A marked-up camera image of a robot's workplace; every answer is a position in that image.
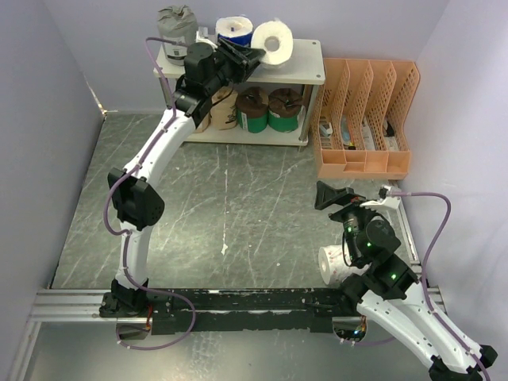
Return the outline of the blue Tempo tissue pack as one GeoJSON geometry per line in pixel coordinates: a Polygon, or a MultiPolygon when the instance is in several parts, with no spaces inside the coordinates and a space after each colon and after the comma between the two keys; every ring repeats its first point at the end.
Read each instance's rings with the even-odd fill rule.
{"type": "Polygon", "coordinates": [[[243,16],[222,17],[216,22],[215,32],[218,39],[224,38],[234,44],[249,47],[252,41],[253,24],[243,16]]]}

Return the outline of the white dotted paper roll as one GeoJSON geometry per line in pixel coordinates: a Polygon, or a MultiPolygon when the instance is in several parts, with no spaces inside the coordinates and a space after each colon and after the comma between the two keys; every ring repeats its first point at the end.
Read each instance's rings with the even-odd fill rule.
{"type": "Polygon", "coordinates": [[[328,287],[339,285],[352,274],[362,275],[364,273],[364,269],[349,267],[346,264],[341,245],[320,247],[318,265],[323,282],[328,287]]]}
{"type": "Polygon", "coordinates": [[[258,25],[252,34],[251,47],[263,49],[261,63],[267,67],[280,67],[291,57],[294,48],[291,29],[280,20],[258,25]]]}

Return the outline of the green brown paper roll labelled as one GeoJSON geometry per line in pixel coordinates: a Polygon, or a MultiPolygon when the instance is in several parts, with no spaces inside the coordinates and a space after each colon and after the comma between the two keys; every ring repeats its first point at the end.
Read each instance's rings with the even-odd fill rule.
{"type": "Polygon", "coordinates": [[[302,110],[302,96],[291,88],[279,88],[268,95],[268,124],[279,133],[290,133],[298,128],[302,110]]]}

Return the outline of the tan cartoon paper roll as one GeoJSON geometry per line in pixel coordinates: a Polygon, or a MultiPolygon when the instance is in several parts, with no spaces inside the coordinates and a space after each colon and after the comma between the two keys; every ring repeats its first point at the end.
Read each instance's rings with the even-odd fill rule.
{"type": "Polygon", "coordinates": [[[232,87],[222,87],[212,97],[210,123],[216,130],[227,130],[237,126],[237,92],[232,87]]]}

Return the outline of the grey paper roll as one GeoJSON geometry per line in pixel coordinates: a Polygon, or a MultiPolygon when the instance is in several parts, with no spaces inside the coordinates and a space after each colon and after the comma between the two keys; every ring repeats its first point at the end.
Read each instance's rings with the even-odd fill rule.
{"type": "Polygon", "coordinates": [[[174,42],[163,42],[163,50],[170,63],[183,66],[187,48],[195,42],[198,31],[197,18],[187,5],[169,6],[157,14],[160,38],[174,42]]]}

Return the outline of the tan barcode paper roll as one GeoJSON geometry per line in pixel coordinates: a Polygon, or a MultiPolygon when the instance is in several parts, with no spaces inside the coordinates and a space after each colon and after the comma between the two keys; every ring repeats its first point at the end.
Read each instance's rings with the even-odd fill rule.
{"type": "Polygon", "coordinates": [[[195,133],[203,133],[207,130],[207,128],[209,127],[210,125],[210,117],[209,116],[206,116],[202,122],[198,125],[198,127],[196,128],[196,130],[194,131],[195,133]]]}

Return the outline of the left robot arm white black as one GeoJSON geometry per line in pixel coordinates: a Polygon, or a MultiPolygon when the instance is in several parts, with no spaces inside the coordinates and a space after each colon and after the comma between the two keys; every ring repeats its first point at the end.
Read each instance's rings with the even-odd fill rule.
{"type": "Polygon", "coordinates": [[[164,213],[156,188],[169,161],[211,111],[213,96],[229,84],[244,83],[266,52],[221,38],[215,45],[199,41],[187,46],[184,73],[168,91],[170,105],[143,148],[122,168],[108,174],[106,206],[117,212],[120,228],[106,229],[121,238],[121,259],[111,294],[131,317],[148,307],[148,246],[153,226],[164,213]]]}

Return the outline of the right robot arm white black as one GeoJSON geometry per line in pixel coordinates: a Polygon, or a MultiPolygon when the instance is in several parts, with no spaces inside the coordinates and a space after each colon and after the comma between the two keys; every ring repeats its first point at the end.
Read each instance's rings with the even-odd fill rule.
{"type": "Polygon", "coordinates": [[[337,308],[383,327],[427,367],[432,380],[488,380],[498,353],[462,332],[430,298],[426,273],[415,273],[395,253],[401,241],[382,212],[398,209],[406,196],[383,186],[377,199],[367,199],[350,187],[317,182],[315,209],[339,207],[329,219],[342,225],[338,249],[350,269],[338,286],[337,308]]]}

